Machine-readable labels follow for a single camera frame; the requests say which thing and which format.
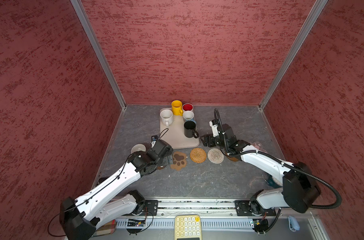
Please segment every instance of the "tray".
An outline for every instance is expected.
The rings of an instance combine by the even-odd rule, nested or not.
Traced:
[[[168,127],[162,123],[160,119],[160,112],[165,109],[171,110],[171,108],[162,108],[159,111],[159,133],[168,128],[166,134],[162,137],[162,140],[171,145],[174,149],[198,147],[199,138],[188,138],[185,136],[184,121],[182,116],[174,115],[174,121]]]

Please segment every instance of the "woven coaster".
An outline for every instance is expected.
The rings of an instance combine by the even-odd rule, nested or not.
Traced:
[[[190,152],[190,158],[193,162],[203,163],[206,160],[206,152],[202,148],[194,148]]]
[[[207,153],[208,160],[212,163],[219,164],[223,162],[224,156],[218,148],[212,148]]]

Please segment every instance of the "red mug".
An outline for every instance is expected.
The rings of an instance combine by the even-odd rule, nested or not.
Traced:
[[[185,104],[182,105],[183,112],[185,112],[185,111],[194,112],[193,109],[194,109],[194,106],[191,103],[185,103]]]

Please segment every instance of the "black motor housing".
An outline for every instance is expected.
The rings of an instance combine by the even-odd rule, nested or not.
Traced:
[[[60,204],[59,222],[69,240],[87,240],[95,233],[99,218],[88,221],[75,207],[75,200],[66,198]]]
[[[298,162],[294,166],[311,174],[310,169],[303,162]],[[290,170],[283,176],[282,194],[290,208],[299,213],[305,213],[321,194],[321,190],[315,179]]]

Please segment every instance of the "calculator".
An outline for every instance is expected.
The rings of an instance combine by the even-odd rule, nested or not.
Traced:
[[[198,215],[177,216],[174,240],[202,240],[201,218]]]

